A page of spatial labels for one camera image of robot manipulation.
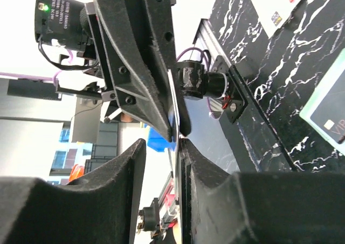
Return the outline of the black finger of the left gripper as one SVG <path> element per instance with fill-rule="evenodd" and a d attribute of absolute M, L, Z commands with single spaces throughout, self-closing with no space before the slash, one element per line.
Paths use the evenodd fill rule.
<path fill-rule="evenodd" d="M 171 141 L 172 126 L 163 117 L 158 89 L 137 47 L 125 0 L 93 2 L 119 107 Z"/>

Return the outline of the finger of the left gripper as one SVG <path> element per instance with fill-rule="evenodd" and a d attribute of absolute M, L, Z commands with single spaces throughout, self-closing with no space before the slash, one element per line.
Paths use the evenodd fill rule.
<path fill-rule="evenodd" d="M 151 74 L 158 89 L 158 98 L 163 105 L 163 117 L 168 120 L 172 118 L 173 100 L 168 79 L 170 71 L 178 104 L 180 133 L 187 136 L 191 132 L 191 122 L 178 83 L 171 0 L 143 0 L 143 5 L 151 39 L 149 48 L 154 62 Z"/>

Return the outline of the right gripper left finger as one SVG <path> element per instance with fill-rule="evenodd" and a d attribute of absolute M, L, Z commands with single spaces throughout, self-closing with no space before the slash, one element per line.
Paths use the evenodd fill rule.
<path fill-rule="evenodd" d="M 133 243 L 146 142 L 67 185 L 1 178 L 1 243 Z"/>

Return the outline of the white blue patterned card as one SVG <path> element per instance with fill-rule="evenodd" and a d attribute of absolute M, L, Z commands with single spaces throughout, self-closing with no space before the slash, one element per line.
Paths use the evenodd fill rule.
<path fill-rule="evenodd" d="M 178 103 L 176 98 L 176 91 L 174 86 L 174 79 L 171 69 L 167 70 L 168 75 L 168 82 L 170 86 L 170 93 L 171 93 L 171 99 L 172 99 L 172 128 L 173 128 L 173 140 L 176 143 L 175 147 L 175 173 L 174 173 L 174 188 L 175 188 L 175 200 L 176 203 L 179 204 L 179 165 L 180 165 L 180 159 L 179 159 L 179 138 L 180 138 L 180 114 L 178 110 Z"/>

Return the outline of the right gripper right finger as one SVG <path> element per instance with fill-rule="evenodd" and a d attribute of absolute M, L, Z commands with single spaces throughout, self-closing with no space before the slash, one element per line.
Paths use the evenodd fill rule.
<path fill-rule="evenodd" d="M 179 143 L 183 243 L 344 243 L 344 175 L 228 174 Z"/>

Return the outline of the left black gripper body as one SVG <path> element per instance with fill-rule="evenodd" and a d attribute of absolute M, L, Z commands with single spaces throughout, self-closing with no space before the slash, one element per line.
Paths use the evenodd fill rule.
<path fill-rule="evenodd" d="M 106 65 L 105 48 L 102 45 L 98 17 L 92 2 L 86 3 L 81 9 L 80 24 L 82 31 L 90 37 L 92 43 L 85 51 L 78 52 L 77 56 L 90 60 L 95 67 L 84 66 L 79 71 L 60 71 L 55 75 L 56 90 L 91 99 L 95 105 L 103 101 L 100 120 L 103 123 L 118 122 L 119 107 Z"/>

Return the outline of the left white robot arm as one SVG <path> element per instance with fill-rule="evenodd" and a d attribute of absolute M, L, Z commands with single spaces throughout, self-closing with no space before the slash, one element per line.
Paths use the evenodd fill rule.
<path fill-rule="evenodd" d="M 77 51 L 100 71 L 104 86 L 87 96 L 115 101 L 123 113 L 153 127 L 167 141 L 191 132 L 185 98 L 222 101 L 234 122 L 245 99 L 222 57 L 204 65 L 176 59 L 174 0 L 36 0 L 38 46 Z"/>

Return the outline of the white paper card with code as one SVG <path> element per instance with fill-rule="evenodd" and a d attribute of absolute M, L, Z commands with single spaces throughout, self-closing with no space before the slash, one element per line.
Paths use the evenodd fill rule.
<path fill-rule="evenodd" d="M 268 38 L 280 29 L 301 0 L 251 0 Z"/>

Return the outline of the dark striped credit card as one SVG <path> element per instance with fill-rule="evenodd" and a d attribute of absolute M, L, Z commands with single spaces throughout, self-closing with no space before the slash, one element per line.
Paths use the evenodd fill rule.
<path fill-rule="evenodd" d="M 321 91 L 311 120 L 337 144 L 344 144 L 344 68 L 338 68 Z"/>

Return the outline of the green card holder wallet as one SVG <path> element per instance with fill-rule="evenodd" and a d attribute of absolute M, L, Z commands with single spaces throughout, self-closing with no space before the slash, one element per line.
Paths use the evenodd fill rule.
<path fill-rule="evenodd" d="M 344 154 L 344 50 L 342 50 L 299 116 Z"/>

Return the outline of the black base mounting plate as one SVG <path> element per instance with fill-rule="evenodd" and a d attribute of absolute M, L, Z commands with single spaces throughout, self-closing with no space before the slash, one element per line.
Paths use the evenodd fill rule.
<path fill-rule="evenodd" d="M 232 65 L 213 34 L 208 19 L 201 19 L 195 35 L 211 53 L 212 72 L 226 73 L 230 79 L 231 100 L 219 123 L 241 172 L 293 172 L 294 166 L 253 99 L 235 65 Z"/>

